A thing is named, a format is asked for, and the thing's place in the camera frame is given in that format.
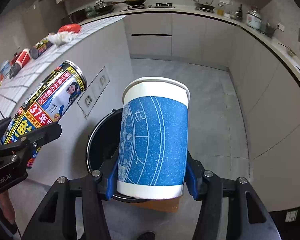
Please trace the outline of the coconut drink can with woman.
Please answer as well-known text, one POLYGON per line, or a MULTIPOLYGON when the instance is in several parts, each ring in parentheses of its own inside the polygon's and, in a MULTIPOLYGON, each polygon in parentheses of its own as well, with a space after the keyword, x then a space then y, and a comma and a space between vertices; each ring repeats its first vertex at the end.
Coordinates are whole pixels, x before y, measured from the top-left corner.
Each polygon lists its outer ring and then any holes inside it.
POLYGON ((0 143, 16 142, 25 133, 59 122, 86 88, 87 81, 80 68, 71 61, 63 61, 24 101, 0 143))

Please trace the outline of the blue white paper cup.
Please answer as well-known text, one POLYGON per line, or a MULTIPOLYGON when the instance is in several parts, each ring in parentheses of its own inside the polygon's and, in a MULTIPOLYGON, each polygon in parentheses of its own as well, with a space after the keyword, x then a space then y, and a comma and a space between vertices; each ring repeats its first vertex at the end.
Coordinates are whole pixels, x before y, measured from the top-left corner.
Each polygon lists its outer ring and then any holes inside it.
POLYGON ((183 194, 190 91, 165 77, 141 77, 124 90, 117 191, 164 200, 183 194))

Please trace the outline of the foil wrapper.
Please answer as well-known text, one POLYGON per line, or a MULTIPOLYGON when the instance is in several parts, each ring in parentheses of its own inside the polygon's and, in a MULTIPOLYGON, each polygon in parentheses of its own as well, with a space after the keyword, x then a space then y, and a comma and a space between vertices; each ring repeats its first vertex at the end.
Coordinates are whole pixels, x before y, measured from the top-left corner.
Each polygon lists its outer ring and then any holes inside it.
POLYGON ((14 63, 10 68, 9 78, 12 79, 13 77, 15 77, 20 72, 21 69, 22 69, 21 65, 19 65, 18 63, 14 63))

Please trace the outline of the red white paper cup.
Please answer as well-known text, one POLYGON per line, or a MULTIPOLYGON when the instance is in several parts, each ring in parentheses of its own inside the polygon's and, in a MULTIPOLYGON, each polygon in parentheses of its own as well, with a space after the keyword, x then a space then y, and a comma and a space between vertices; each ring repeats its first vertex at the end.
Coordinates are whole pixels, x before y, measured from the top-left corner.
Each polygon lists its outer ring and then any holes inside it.
POLYGON ((31 59, 29 48, 23 49, 20 55, 17 57, 15 64, 23 68, 31 59))

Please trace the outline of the white tissue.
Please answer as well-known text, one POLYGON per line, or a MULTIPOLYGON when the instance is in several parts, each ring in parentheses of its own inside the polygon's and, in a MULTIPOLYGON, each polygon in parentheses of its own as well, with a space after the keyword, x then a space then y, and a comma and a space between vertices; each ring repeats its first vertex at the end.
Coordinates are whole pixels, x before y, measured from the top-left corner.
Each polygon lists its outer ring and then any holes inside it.
POLYGON ((60 33, 49 33, 47 40, 56 46, 61 46, 72 41, 72 33, 63 31, 60 33))

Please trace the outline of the red plastic bag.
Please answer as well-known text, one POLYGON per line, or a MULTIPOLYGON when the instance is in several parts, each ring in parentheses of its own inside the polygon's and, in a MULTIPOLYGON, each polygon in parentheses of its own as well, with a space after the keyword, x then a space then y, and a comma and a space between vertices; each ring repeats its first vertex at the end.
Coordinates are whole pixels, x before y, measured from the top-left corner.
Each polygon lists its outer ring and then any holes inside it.
POLYGON ((82 27, 77 24, 77 23, 73 23, 73 24, 66 24, 62 27, 60 27, 58 29, 58 32, 61 33, 61 32, 64 32, 64 31, 67 31, 67 32, 72 32, 72 33, 79 33, 81 31, 82 27))

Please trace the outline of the black trash bucket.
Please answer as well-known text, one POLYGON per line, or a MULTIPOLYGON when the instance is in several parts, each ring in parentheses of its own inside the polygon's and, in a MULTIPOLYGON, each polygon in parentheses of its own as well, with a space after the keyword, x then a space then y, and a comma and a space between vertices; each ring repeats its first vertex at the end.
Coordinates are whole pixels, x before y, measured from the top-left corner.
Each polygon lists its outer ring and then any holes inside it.
MULTIPOLYGON (((96 125, 89 137, 86 149, 88 172, 99 170, 101 165, 111 159, 119 148, 122 109, 114 109, 96 125)), ((145 202, 147 200, 129 197, 118 193, 117 189, 111 197, 126 203, 145 202)))

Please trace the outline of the wooden stool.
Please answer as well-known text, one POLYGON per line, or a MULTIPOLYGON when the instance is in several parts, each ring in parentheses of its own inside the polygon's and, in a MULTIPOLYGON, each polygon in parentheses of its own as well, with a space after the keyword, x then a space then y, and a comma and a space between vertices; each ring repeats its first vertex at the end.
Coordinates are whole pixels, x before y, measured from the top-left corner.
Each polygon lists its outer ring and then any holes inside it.
POLYGON ((179 201, 180 197, 165 200, 147 200, 145 202, 130 203, 130 205, 159 212, 177 213, 179 201))

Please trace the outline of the black shoe left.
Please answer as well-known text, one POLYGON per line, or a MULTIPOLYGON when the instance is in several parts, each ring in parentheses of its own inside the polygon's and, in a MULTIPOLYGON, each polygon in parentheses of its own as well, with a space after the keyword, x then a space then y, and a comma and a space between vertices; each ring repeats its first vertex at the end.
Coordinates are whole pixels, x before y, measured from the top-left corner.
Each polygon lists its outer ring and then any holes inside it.
POLYGON ((144 232, 141 235, 139 235, 137 237, 137 240, 155 240, 155 238, 156 238, 156 235, 154 232, 147 231, 147 232, 144 232))

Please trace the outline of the clear plastic container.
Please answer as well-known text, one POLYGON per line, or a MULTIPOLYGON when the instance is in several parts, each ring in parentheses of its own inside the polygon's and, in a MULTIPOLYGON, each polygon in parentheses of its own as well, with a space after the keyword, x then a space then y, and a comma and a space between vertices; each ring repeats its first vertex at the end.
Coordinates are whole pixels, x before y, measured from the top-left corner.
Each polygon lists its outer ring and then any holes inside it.
POLYGON ((4 79, 10 72, 11 64, 10 61, 6 60, 1 64, 0 67, 0 80, 4 79))

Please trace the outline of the small red appliance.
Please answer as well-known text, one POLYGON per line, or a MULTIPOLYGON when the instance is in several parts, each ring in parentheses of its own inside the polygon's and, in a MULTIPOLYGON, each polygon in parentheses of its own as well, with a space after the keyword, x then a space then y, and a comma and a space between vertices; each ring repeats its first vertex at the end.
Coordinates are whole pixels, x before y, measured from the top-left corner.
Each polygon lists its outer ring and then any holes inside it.
POLYGON ((14 65, 16 60, 18 59, 19 55, 21 54, 21 52, 16 52, 13 56, 13 59, 10 61, 10 65, 14 65))

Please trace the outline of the white tiled island counter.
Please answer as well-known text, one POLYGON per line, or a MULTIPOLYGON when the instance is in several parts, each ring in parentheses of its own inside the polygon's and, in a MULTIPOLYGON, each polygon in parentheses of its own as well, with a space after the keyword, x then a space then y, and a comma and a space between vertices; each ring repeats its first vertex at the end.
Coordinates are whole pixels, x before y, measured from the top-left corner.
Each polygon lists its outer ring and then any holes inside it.
POLYGON ((57 99, 45 93, 50 113, 62 127, 59 139, 43 146, 28 172, 28 178, 51 185, 60 176, 70 179, 86 174, 86 147, 97 123, 122 107, 122 93, 133 80, 124 18, 115 16, 83 25, 68 44, 52 47, 30 61, 16 77, 0 87, 0 120, 14 116, 22 103, 62 62, 71 61, 87 81, 81 92, 77 81, 66 81, 57 99))

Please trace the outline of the refrigerator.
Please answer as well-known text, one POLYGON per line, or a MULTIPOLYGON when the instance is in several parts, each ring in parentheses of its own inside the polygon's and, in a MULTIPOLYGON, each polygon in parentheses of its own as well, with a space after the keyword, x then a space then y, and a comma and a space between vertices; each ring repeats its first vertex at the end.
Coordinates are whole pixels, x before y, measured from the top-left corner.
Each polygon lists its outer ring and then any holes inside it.
POLYGON ((64 6, 56 0, 36 0, 23 12, 23 25, 30 47, 49 33, 56 32, 66 17, 64 6))

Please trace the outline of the black microwave oven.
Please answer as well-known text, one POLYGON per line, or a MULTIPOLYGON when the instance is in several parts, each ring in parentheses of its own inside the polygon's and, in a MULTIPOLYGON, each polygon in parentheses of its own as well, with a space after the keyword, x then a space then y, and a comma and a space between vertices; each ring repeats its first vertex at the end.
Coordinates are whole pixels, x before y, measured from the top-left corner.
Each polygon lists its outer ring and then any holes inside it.
POLYGON ((86 19, 86 12, 85 9, 77 10, 70 15, 65 16, 64 18, 61 19, 61 24, 62 25, 67 25, 67 24, 78 24, 86 19))

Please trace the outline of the black wok with lid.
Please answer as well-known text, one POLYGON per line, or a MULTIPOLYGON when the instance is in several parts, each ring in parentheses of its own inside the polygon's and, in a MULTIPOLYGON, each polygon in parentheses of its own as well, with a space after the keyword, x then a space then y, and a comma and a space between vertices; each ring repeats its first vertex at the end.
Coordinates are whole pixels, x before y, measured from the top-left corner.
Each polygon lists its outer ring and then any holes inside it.
POLYGON ((114 7, 114 5, 112 2, 106 2, 104 0, 99 0, 94 5, 94 9, 97 14, 112 11, 113 7, 114 7))

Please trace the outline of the utensil holder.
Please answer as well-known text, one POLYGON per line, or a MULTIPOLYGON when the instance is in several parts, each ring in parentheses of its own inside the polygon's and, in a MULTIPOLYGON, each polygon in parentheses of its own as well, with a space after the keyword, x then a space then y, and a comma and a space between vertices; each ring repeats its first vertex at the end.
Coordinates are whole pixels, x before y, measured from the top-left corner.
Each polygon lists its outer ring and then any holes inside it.
POLYGON ((269 22, 266 23, 265 35, 269 38, 273 38, 275 31, 279 28, 279 25, 271 25, 269 22))

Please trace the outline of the white rice cooker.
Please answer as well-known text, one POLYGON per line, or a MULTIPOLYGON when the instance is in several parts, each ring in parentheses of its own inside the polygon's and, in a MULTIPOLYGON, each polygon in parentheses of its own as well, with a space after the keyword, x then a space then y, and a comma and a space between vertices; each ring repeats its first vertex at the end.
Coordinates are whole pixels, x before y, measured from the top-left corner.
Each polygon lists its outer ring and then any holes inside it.
POLYGON ((260 29, 262 24, 262 18, 258 7, 251 7, 246 12, 246 25, 253 29, 260 29))

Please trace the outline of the dark glass bottle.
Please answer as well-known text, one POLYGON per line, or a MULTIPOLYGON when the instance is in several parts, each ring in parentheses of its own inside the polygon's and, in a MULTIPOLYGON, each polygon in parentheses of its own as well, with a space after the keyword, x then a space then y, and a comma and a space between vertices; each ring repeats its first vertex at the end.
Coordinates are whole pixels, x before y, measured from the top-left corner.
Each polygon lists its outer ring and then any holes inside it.
POLYGON ((243 21, 243 11, 242 11, 242 4, 238 7, 238 10, 235 12, 235 18, 237 21, 243 21))

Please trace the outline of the orange liquid bottle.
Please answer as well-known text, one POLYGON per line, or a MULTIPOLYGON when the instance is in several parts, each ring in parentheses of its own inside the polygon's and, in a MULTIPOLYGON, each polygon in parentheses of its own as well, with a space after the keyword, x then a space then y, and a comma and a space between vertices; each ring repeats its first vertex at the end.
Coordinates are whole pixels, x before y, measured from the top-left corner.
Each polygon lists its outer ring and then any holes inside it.
POLYGON ((217 14, 219 16, 223 16, 224 15, 224 5, 222 5, 221 3, 219 3, 217 5, 217 14))

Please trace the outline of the frying pan on stove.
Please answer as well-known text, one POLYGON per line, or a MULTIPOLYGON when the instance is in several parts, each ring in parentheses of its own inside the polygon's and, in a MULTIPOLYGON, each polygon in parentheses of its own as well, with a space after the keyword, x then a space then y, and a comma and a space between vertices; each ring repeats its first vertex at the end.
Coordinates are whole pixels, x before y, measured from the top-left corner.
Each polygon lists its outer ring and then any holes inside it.
POLYGON ((125 3, 128 6, 143 5, 146 0, 125 0, 121 2, 112 2, 113 5, 125 3))

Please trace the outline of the black kettle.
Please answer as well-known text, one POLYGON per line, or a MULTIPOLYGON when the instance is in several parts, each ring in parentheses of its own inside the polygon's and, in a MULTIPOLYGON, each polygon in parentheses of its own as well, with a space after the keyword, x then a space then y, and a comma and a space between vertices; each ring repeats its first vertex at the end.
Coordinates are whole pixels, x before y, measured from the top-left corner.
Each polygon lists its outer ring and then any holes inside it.
POLYGON ((205 2, 205 3, 202 3, 200 0, 194 0, 194 4, 196 6, 196 10, 199 10, 199 11, 205 11, 205 12, 211 12, 213 13, 215 7, 212 6, 212 3, 214 2, 214 0, 211 0, 209 2, 205 2))

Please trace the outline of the gas stove top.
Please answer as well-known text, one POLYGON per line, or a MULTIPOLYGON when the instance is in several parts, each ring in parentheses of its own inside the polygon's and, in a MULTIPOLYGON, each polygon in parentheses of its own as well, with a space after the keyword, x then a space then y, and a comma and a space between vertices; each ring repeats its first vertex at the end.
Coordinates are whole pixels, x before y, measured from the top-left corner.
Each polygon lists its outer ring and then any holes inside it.
POLYGON ((158 8, 162 8, 162 9, 168 9, 168 8, 175 8, 175 6, 173 5, 173 3, 155 3, 155 4, 150 4, 150 5, 145 5, 145 4, 141 4, 141 5, 129 5, 126 9, 123 9, 122 11, 129 11, 129 10, 140 10, 140 9, 158 9, 158 8))

